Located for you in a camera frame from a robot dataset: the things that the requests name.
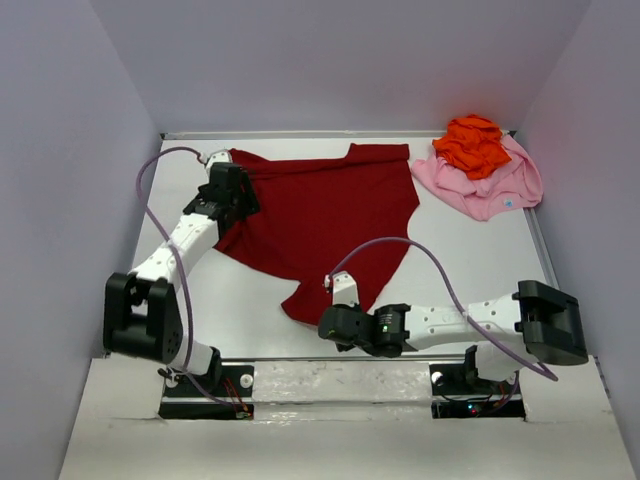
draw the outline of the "red cloth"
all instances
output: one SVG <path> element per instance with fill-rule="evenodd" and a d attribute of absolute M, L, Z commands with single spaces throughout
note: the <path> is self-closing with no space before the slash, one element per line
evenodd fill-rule
<path fill-rule="evenodd" d="M 256 270 L 298 280 L 282 303 L 294 320 L 317 325 L 331 305 L 324 276 L 352 249 L 377 237 L 407 237 L 419 205 L 407 145 L 351 145 L 341 159 L 268 161 L 231 150 L 249 171 L 260 213 L 237 223 L 216 248 Z M 368 310 L 408 246 L 384 243 L 345 266 Z"/>

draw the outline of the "pink shirt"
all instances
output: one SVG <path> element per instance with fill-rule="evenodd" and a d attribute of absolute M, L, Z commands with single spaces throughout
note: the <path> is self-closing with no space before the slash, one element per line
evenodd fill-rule
<path fill-rule="evenodd" d="M 510 135 L 502 137 L 501 143 L 511 161 L 481 180 L 469 180 L 435 153 L 427 160 L 416 160 L 411 172 L 435 196 L 476 220 L 537 205 L 542 200 L 542 180 L 533 160 Z"/>

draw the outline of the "white wall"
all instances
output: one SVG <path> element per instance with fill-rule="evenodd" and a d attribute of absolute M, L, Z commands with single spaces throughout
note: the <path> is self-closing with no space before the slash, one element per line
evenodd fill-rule
<path fill-rule="evenodd" d="M 156 128 L 86 0 L 0 6 L 0 478 L 57 478 Z"/>
<path fill-rule="evenodd" d="M 91 0 L 161 131 L 517 128 L 589 0 Z"/>
<path fill-rule="evenodd" d="M 545 185 L 539 219 L 563 289 L 580 299 L 640 471 L 640 3 L 594 2 L 519 138 Z"/>

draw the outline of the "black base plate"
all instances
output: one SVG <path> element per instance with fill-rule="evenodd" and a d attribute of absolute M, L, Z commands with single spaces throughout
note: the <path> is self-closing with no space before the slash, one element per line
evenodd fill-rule
<path fill-rule="evenodd" d="M 167 420 L 247 420 L 253 418 L 254 406 L 251 403 L 251 395 L 253 394 L 253 386 L 243 388 L 240 385 L 240 377 L 249 374 L 253 377 L 254 368 L 252 365 L 222 365 L 222 377 L 220 384 L 212 389 L 211 393 L 214 397 L 228 399 L 229 394 L 224 387 L 223 382 L 228 379 L 235 387 L 238 395 L 247 407 L 247 411 L 236 403 L 235 407 L 231 405 L 222 405 L 210 402 L 202 402 L 202 395 L 193 386 L 188 378 L 180 376 L 178 385 L 169 388 L 166 383 L 163 392 L 163 402 L 160 404 L 158 414 L 161 418 Z"/>

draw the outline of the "white table surface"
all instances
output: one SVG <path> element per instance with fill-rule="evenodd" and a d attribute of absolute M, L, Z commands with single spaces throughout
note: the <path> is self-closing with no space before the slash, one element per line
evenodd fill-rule
<path fill-rule="evenodd" d="M 293 138 L 165 141 L 163 148 L 186 145 L 203 152 L 237 148 L 267 159 L 338 158 L 350 143 L 407 143 L 411 161 L 426 158 L 432 138 Z M 192 154 L 175 153 L 160 160 L 149 206 L 172 229 L 196 187 L 206 182 Z M 519 280 L 544 281 L 525 214 L 515 210 L 477 222 L 434 197 L 414 180 L 420 206 L 409 222 L 409 237 L 429 247 L 450 275 L 458 296 L 470 303 L 517 290 Z M 135 264 L 161 243 L 145 218 Z M 255 271 L 215 250 L 209 251 L 189 276 L 195 316 L 195 338 L 216 346 L 224 358 L 328 358 L 335 346 L 320 340 L 314 329 L 287 317 L 280 303 L 297 282 Z M 186 321 L 182 294 L 178 295 Z M 423 306 L 451 303 L 430 260 L 411 248 L 374 308 L 388 303 Z M 461 353 L 464 346 L 442 346 L 427 354 Z M 341 354 L 359 355 L 359 352 Z"/>
<path fill-rule="evenodd" d="M 257 362 L 254 421 L 163 420 L 156 369 L 93 360 L 61 480 L 635 478 L 593 361 L 522 370 L 526 422 L 434 420 L 428 365 L 407 361 Z"/>

